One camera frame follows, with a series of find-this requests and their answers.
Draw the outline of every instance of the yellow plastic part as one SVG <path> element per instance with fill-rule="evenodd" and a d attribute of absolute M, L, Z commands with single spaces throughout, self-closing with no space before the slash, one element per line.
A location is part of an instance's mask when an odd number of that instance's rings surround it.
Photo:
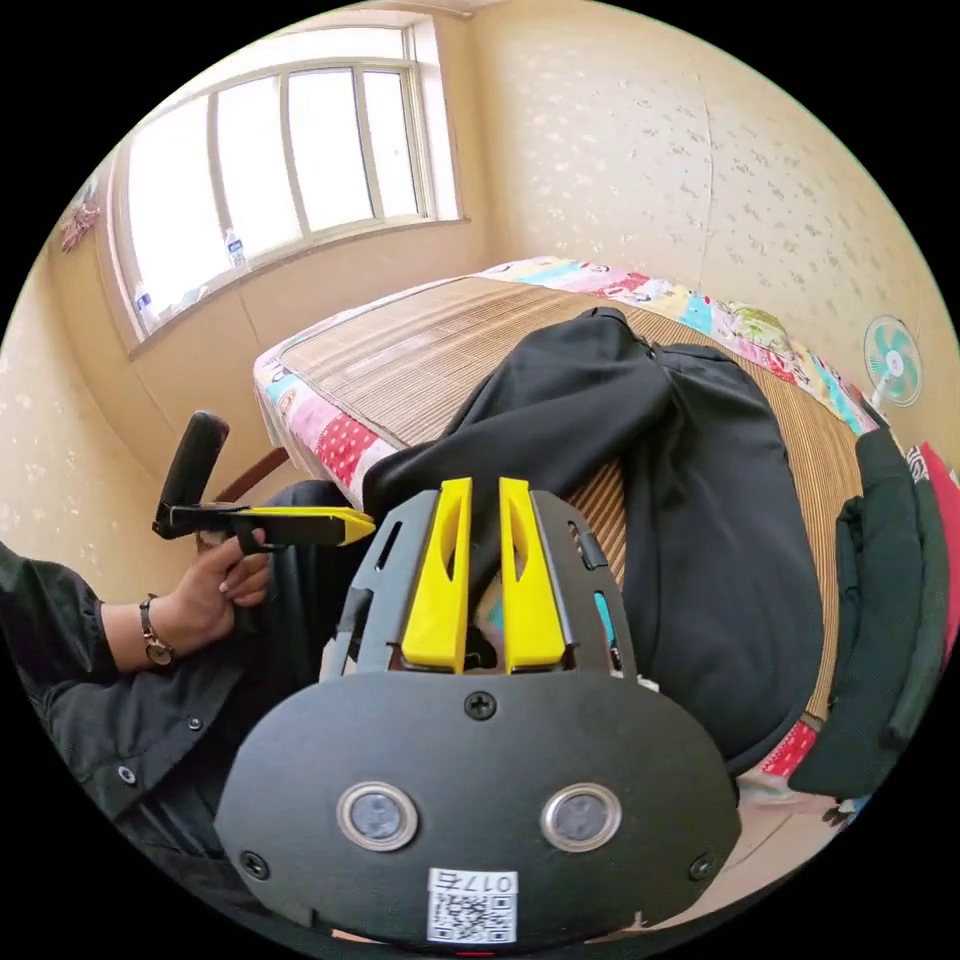
<path fill-rule="evenodd" d="M 448 480 L 440 488 L 401 645 L 411 666 L 463 672 L 472 494 L 469 478 Z"/>
<path fill-rule="evenodd" d="M 554 666 L 566 645 L 525 480 L 500 479 L 500 552 L 507 673 Z"/>
<path fill-rule="evenodd" d="M 335 517 L 343 520 L 343 541 L 340 546 L 356 543 L 376 530 L 373 517 L 350 507 L 247 507 L 237 512 L 240 515 L 253 513 L 275 517 Z"/>

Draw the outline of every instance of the hand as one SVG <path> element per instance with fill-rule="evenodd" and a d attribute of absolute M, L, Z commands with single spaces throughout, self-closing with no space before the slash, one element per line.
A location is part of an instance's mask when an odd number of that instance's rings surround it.
<path fill-rule="evenodd" d="M 262 530 L 254 532 L 264 542 Z M 186 656 L 225 637 L 237 607 L 255 607 L 267 597 L 267 555 L 245 556 L 236 537 L 204 550 L 173 593 L 153 601 L 151 620 L 157 636 Z"/>

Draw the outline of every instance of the window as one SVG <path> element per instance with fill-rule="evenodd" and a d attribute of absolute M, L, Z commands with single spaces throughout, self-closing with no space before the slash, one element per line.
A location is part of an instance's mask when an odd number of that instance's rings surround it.
<path fill-rule="evenodd" d="M 267 37 L 160 105 L 117 151 L 113 238 L 140 339 L 237 275 L 334 236 L 434 218 L 407 31 Z"/>

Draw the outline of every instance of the window sill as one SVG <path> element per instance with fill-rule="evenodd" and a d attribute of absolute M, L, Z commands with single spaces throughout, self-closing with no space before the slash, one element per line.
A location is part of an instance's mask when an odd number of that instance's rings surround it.
<path fill-rule="evenodd" d="M 271 256 L 266 262 L 259 264 L 255 262 L 251 265 L 250 270 L 248 270 L 246 273 L 228 277 L 224 280 L 221 280 L 216 286 L 208 288 L 206 293 L 204 293 L 200 299 L 194 303 L 191 303 L 189 306 L 184 307 L 182 310 L 179 310 L 155 330 L 135 343 L 131 343 L 130 341 L 137 337 L 137 331 L 139 327 L 137 325 L 136 317 L 133 313 L 132 305 L 128 304 L 124 299 L 124 307 L 126 309 L 125 316 L 122 318 L 122 322 L 126 323 L 127 330 L 129 331 L 129 334 L 124 337 L 128 343 L 128 354 L 131 360 L 136 360 L 138 357 L 143 356 L 143 354 L 146 353 L 154 343 L 161 339 L 165 333 L 180 326 L 191 316 L 193 316 L 194 313 L 202 310 L 224 293 L 239 288 L 242 284 L 251 279 L 266 276 L 273 270 L 277 270 L 280 267 L 293 263 L 296 260 L 301 260 L 305 257 L 312 256 L 313 254 L 324 250 L 329 250 L 333 247 L 355 243 L 356 241 L 366 240 L 371 237 L 388 236 L 393 233 L 402 233 L 408 230 L 426 230 L 431 227 L 440 227 L 445 225 L 469 224 L 470 222 L 471 221 L 469 217 L 459 217 L 456 220 L 417 219 L 406 223 L 378 223 L 374 224 L 373 226 L 351 230 L 349 233 L 340 235 L 334 234 L 332 236 L 325 237 L 319 242 L 310 243 L 288 252 L 281 252 L 277 255 Z"/>

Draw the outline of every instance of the qr code sticker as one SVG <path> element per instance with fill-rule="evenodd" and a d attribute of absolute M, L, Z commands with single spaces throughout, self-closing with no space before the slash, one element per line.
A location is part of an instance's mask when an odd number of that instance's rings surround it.
<path fill-rule="evenodd" d="M 517 875 L 431 870 L 427 939 L 503 944 L 517 939 Z"/>

